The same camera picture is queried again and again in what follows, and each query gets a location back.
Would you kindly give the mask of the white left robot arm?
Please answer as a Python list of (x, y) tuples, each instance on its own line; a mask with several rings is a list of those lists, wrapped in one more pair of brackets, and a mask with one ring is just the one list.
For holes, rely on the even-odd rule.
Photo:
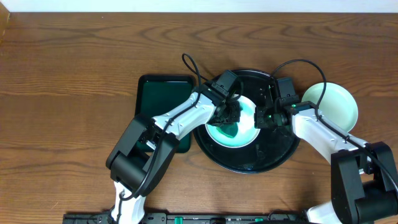
[(144, 218), (145, 199), (163, 178), (180, 140), (210, 121), (237, 121), (242, 93), (239, 81), (208, 81), (169, 112), (151, 118), (139, 114), (131, 120), (106, 160), (116, 188), (113, 223)]

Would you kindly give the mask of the black rectangular water tray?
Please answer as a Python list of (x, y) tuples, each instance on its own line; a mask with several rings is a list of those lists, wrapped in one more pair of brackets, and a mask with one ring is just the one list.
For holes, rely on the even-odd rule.
[(139, 78), (135, 114), (162, 115), (190, 96), (195, 79), (190, 75), (143, 75)]

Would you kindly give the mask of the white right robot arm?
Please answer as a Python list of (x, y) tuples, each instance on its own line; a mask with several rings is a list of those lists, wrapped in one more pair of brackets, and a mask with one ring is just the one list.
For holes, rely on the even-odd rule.
[(374, 223), (397, 215), (397, 168), (390, 147), (339, 128), (311, 101), (257, 107), (257, 128), (290, 128), (331, 165), (330, 202), (306, 211), (310, 223)]

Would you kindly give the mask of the green scouring sponge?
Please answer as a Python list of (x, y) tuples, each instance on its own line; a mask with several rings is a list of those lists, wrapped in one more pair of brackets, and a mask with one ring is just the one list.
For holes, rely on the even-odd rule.
[(237, 123), (222, 124), (216, 127), (216, 130), (227, 138), (235, 138), (239, 128)]

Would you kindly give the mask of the white plate front green stain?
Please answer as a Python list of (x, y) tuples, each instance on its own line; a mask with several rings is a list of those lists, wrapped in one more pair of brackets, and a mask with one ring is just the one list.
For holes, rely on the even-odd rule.
[(318, 114), (322, 114), (344, 131), (350, 132), (358, 120), (358, 106), (348, 90), (328, 82)]

